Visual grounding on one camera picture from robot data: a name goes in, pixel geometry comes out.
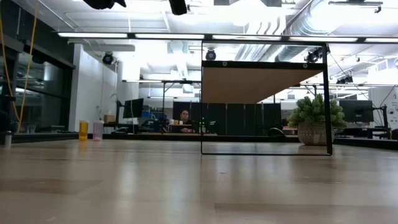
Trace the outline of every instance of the air duct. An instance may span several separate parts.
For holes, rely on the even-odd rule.
[[[286,30],[284,35],[329,35],[342,25],[347,13],[342,7],[328,4],[329,0],[313,0]],[[272,45],[261,61],[288,62],[307,47]]]

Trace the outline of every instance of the ceiling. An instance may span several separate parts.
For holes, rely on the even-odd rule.
[[[13,0],[25,10],[33,13],[35,0]],[[172,33],[212,33],[212,34],[280,34],[284,24],[296,15],[309,0],[295,0],[290,7],[275,8],[258,5],[259,0],[239,0],[230,6],[214,6],[213,0],[186,1],[191,11],[183,16],[171,13],[168,1],[128,0],[127,8],[116,4],[113,9],[97,11],[82,0],[40,0],[39,19],[57,31],[77,32],[172,32]],[[338,7],[320,11],[313,22],[320,26],[333,23],[336,29],[329,35],[361,36],[398,34],[398,1],[382,0],[382,11],[358,7]],[[115,52],[120,60],[131,57],[140,58],[141,73],[170,74],[177,69],[174,56],[168,54],[168,41],[145,40],[93,40],[85,44],[85,50],[104,54],[101,47],[106,45],[134,45],[134,52]],[[200,46],[201,42],[190,41],[188,47]],[[237,60],[243,45],[204,45],[205,52],[213,48],[217,60]],[[331,56],[328,57],[329,74],[338,76],[342,70],[374,61],[381,57],[398,55],[398,45],[356,45],[330,44]],[[302,62],[307,51],[298,54],[294,60]],[[202,53],[200,50],[188,50],[185,60],[188,70],[199,70]]]

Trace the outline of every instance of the person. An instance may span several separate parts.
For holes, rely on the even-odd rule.
[[[187,110],[183,110],[181,112],[180,119],[181,119],[183,124],[191,124],[192,125],[192,121],[189,120],[189,112]],[[187,126],[187,127],[181,128],[179,132],[181,132],[181,133],[194,133],[195,130],[193,130],[193,126]]]

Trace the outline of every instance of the security camera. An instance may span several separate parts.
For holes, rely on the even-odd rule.
[[[206,53],[206,60],[216,60],[216,52],[214,49],[208,49]]]
[[[112,65],[115,62],[114,57],[113,57],[113,53],[112,52],[106,52],[105,56],[102,58],[102,62],[105,65]]]
[[[112,9],[115,3],[127,7],[124,0],[84,0],[84,2],[93,9]]]

